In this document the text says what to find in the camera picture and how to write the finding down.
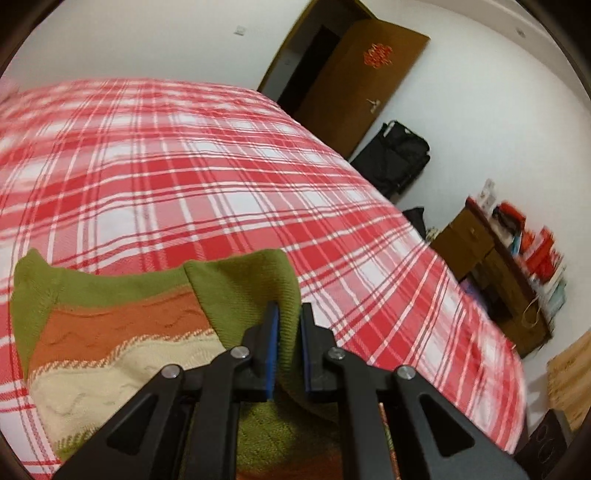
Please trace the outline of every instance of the doorway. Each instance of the doorway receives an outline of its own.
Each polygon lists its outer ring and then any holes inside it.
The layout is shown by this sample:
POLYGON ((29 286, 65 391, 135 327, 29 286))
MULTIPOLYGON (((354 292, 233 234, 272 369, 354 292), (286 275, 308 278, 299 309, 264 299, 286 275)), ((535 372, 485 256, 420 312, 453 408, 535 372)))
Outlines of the doorway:
POLYGON ((311 2, 267 71, 259 91, 294 116, 345 32, 375 18, 355 0, 311 2))

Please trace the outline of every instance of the silver bolt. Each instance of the silver bolt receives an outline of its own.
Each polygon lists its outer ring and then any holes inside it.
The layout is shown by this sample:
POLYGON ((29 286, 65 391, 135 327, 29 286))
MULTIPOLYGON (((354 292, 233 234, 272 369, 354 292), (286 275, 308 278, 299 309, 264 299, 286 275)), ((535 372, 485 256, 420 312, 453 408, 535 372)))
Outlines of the silver bolt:
POLYGON ((396 370, 396 373, 403 380, 412 380, 417 374, 417 371, 409 365, 403 365, 396 370))
POLYGON ((244 345, 235 346, 232 350, 230 350, 230 355, 232 355, 234 358, 246 358, 250 354, 251 351, 244 345))
POLYGON ((337 346, 332 346, 329 348, 329 358, 332 358, 332 360, 342 360, 345 358, 345 351, 337 346))
POLYGON ((170 364, 164 366, 160 373, 164 378, 177 378, 181 373, 181 368, 178 365, 170 364))

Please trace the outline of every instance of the red paper cut decoration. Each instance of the red paper cut decoration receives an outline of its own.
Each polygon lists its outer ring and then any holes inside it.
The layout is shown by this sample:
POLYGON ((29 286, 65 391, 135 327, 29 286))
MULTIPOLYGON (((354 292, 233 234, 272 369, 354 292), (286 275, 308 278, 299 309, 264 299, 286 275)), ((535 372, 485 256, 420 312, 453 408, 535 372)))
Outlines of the red paper cut decoration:
POLYGON ((388 56, 392 53, 392 47, 382 45, 381 43, 371 45, 371 48, 363 52, 363 63, 378 69, 384 65, 391 65, 392 60, 388 56))

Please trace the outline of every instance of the bed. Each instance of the bed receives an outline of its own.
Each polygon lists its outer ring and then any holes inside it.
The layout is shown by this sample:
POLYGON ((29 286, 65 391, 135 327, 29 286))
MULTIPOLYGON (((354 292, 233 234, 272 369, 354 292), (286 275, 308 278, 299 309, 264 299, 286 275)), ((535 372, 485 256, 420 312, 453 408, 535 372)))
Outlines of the bed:
POLYGON ((283 249, 317 323, 368 363, 408 363, 515 449, 510 341, 402 213, 274 102, 241 88, 81 80, 0 103, 0 430, 35 478, 59 467, 28 396, 8 301, 16 262, 98 275, 283 249))

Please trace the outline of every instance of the folded garment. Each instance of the folded garment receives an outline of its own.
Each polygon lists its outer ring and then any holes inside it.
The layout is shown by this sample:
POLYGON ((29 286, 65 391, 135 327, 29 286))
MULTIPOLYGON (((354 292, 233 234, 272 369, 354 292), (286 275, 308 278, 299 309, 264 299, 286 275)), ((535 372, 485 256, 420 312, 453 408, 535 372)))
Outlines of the folded garment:
POLYGON ((51 267, 31 250, 17 264, 14 286, 11 316, 24 378, 60 459, 164 365, 199 367, 239 345, 271 300, 281 312, 278 387, 273 402, 242 409, 238 471, 261 476, 338 458, 336 410, 304 396, 300 291, 282 251, 102 277, 51 267))

